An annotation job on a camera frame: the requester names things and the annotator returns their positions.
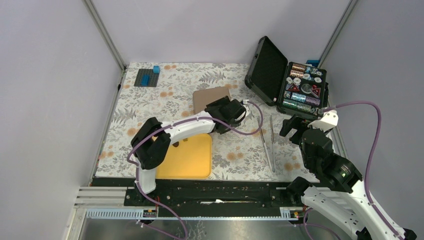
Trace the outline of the white handled metal tongs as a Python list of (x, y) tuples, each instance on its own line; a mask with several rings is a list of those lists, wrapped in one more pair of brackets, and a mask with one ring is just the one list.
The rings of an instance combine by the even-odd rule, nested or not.
[(264, 124), (261, 125), (259, 130), (260, 139), (262, 142), (262, 146), (264, 148), (265, 157), (268, 163), (268, 167), (272, 173), (276, 172), (276, 159), (275, 159), (275, 150), (274, 150), (274, 124), (273, 124), (273, 116), (269, 116), (269, 127), (270, 127), (270, 140), (266, 140), (266, 136), (264, 135)]

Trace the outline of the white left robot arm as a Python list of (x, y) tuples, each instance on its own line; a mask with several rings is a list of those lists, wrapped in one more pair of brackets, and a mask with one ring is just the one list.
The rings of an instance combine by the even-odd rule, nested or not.
[(242, 101), (222, 97), (199, 113), (175, 121), (149, 118), (130, 142), (127, 161), (136, 166), (136, 199), (144, 206), (155, 200), (157, 168), (171, 145), (199, 134), (224, 134), (236, 128), (248, 113)]

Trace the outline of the rose gold tin lid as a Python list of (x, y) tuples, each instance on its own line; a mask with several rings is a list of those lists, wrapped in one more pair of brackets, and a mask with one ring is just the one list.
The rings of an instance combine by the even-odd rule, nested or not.
[(196, 90), (192, 94), (193, 113), (198, 114), (206, 108), (206, 105), (219, 100), (223, 97), (231, 99), (230, 91), (225, 86)]

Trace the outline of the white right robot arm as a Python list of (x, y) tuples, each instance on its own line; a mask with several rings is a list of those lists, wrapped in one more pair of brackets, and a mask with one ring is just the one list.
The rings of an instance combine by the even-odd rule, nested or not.
[(315, 121), (293, 115), (283, 121), (279, 134), (285, 137), (291, 130), (296, 131), (289, 140), (299, 146), (304, 167), (346, 205), (330, 199), (300, 176), (288, 185), (287, 201), (293, 206), (311, 207), (353, 240), (416, 240), (413, 230), (399, 226), (379, 209), (372, 194), (366, 192), (365, 180), (355, 165), (334, 152), (327, 133), (337, 123), (335, 110)]

